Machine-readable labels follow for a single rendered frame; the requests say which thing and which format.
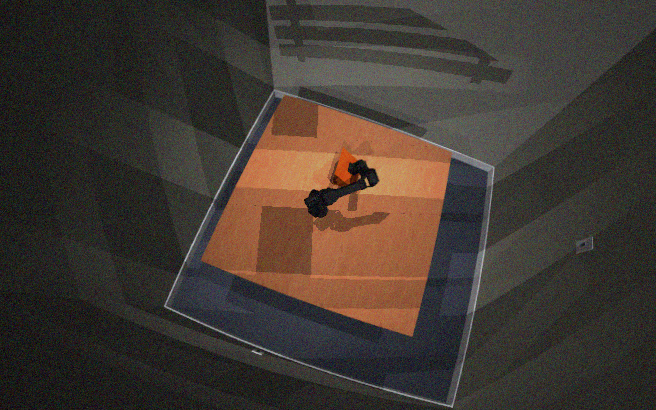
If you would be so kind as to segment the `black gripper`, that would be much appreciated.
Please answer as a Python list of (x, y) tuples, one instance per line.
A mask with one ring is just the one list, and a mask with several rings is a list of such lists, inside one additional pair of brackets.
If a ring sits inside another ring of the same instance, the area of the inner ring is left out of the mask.
[[(322, 206), (324, 208), (324, 206)], [(317, 218), (317, 216), (323, 211), (322, 207), (320, 204), (308, 209), (308, 213), (310, 213), (312, 216)]]

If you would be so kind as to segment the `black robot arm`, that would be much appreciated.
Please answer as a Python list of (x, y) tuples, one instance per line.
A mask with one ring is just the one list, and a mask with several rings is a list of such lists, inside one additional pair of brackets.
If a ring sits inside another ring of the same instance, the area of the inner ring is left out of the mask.
[[(359, 159), (355, 163), (349, 162), (348, 172), (352, 175), (359, 173), (361, 178), (354, 183), (348, 184), (338, 189), (330, 189), (330, 187), (320, 191), (312, 189), (308, 198), (304, 199), (308, 209), (318, 204), (320, 204), (321, 207), (330, 206), (342, 196), (348, 195), (358, 190), (364, 190), (367, 187), (374, 187), (379, 182), (375, 168), (369, 168), (366, 160), (363, 159)], [(368, 179), (369, 186), (366, 184), (366, 177)]]

